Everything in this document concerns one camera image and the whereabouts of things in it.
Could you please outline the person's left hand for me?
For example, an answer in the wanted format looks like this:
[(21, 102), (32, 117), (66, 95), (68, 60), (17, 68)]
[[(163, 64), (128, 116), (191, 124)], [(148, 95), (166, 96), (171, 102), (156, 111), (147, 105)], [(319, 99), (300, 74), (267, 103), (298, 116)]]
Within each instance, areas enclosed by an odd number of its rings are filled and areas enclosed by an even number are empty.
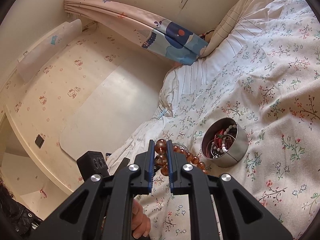
[(147, 237), (151, 230), (149, 217), (143, 212), (143, 207), (135, 199), (132, 201), (131, 230), (135, 239)]

